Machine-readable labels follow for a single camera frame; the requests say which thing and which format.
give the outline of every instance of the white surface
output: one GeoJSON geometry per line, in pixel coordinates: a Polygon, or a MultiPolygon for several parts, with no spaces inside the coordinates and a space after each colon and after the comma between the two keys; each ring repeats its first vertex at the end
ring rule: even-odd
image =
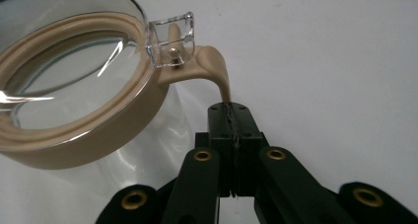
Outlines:
{"type": "MultiPolygon", "coordinates": [[[[234,102],[322,185],[368,183],[418,214],[418,0],[137,1],[149,20],[192,11],[196,43],[227,60],[234,102]]],[[[193,132],[206,131],[217,88],[177,88],[193,132]]],[[[223,201],[220,223],[256,223],[251,211],[247,198],[223,201]]]]}

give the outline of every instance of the beige rubber gasket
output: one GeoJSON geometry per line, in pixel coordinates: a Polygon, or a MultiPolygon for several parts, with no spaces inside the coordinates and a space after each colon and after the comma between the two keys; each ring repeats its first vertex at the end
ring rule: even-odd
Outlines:
{"type": "Polygon", "coordinates": [[[41,50],[70,37],[99,31],[128,34],[141,51],[140,63],[120,93],[85,117],[49,129],[21,129],[9,117],[0,114],[0,152],[33,167],[74,167],[118,149],[149,123],[169,86],[157,86],[160,72],[146,56],[144,28],[136,19],[124,14],[71,17],[21,39],[0,55],[0,90],[12,80],[20,66],[41,50]]]}

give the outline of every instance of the beige handle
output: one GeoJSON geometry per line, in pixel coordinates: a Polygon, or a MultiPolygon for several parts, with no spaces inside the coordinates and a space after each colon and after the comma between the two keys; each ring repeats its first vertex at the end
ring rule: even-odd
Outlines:
{"type": "Polygon", "coordinates": [[[212,46],[196,46],[194,56],[180,67],[164,67],[159,85],[169,85],[171,83],[188,79],[207,79],[218,85],[221,92],[222,101],[231,101],[228,71],[222,54],[212,46]]]}

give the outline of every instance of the brass screw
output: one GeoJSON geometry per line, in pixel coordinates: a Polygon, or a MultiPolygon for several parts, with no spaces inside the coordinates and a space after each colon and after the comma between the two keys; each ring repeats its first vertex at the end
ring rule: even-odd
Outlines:
{"type": "Polygon", "coordinates": [[[380,207],[383,205],[383,199],[370,189],[357,187],[353,190],[353,194],[358,201],[365,205],[372,207],[380,207]]]}
{"type": "Polygon", "coordinates": [[[135,210],[143,206],[147,199],[147,193],[143,190],[133,190],[122,199],[121,205],[126,210],[135,210]]]}
{"type": "Polygon", "coordinates": [[[212,159],[212,153],[208,151],[198,151],[194,153],[194,159],[196,159],[199,162],[205,162],[212,159]]]}
{"type": "Polygon", "coordinates": [[[268,150],[267,156],[274,160],[283,160],[286,158],[286,154],[278,149],[268,150]]]}

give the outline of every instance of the gold rivet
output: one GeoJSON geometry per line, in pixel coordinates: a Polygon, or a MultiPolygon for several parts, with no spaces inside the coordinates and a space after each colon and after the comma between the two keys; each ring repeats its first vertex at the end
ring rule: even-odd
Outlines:
{"type": "Polygon", "coordinates": [[[286,154],[278,149],[268,150],[267,156],[274,160],[283,160],[286,158],[286,154]]]}
{"type": "Polygon", "coordinates": [[[209,161],[212,159],[212,153],[208,151],[198,151],[194,153],[194,159],[200,162],[209,161]]]}
{"type": "Polygon", "coordinates": [[[374,191],[358,187],[353,190],[354,197],[361,203],[372,206],[380,207],[383,205],[383,199],[374,191]]]}
{"type": "Polygon", "coordinates": [[[122,199],[122,207],[126,210],[135,210],[147,202],[147,193],[143,190],[133,190],[122,199]]]}

